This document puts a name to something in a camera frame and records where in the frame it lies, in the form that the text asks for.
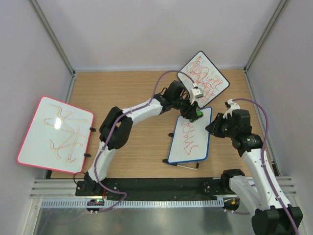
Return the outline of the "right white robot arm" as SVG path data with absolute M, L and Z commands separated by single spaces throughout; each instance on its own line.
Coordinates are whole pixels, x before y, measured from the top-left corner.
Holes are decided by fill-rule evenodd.
M 267 160 L 263 141 L 252 133 L 250 114 L 236 109 L 227 114 L 218 113 L 206 126 L 210 135 L 230 138 L 233 147 L 250 170 L 254 186 L 251 186 L 239 169 L 225 170 L 221 175 L 220 187 L 224 193 L 235 193 L 251 215 L 256 235 L 297 235 L 303 213 L 279 186 Z

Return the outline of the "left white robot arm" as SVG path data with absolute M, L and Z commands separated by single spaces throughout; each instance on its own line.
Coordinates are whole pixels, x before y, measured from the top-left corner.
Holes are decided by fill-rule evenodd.
M 90 169 L 85 173 L 84 183 L 91 195 L 98 196 L 103 192 L 102 181 L 116 151 L 122 148 L 129 139 L 132 127 L 148 118 L 161 115 L 171 109 L 180 111 L 183 118 L 196 121 L 201 117 L 197 113 L 197 99 L 203 97 L 202 89 L 193 84 L 185 94 L 186 88 L 180 81 L 173 81 L 162 92 L 139 105 L 127 109 L 117 106 L 111 108 L 100 126 L 100 142 L 97 155 Z

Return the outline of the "blue framed whiteboard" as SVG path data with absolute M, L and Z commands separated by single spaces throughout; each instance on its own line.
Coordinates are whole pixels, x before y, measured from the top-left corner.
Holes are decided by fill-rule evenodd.
M 210 134 L 206 126 L 211 123 L 213 109 L 207 107 L 198 110 L 202 117 L 191 122 L 182 116 L 176 121 L 174 131 L 168 136 L 172 138 L 169 154 L 162 162 L 172 166 L 198 170 L 201 161 L 209 154 Z

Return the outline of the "green whiteboard eraser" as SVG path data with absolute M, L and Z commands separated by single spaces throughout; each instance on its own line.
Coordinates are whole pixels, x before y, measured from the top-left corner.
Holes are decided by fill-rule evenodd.
M 191 120 L 191 122 L 195 122 L 196 120 L 200 119 L 201 117 L 203 117 L 203 113 L 202 111 L 198 110 L 196 112 L 196 116 L 193 117 L 193 119 Z

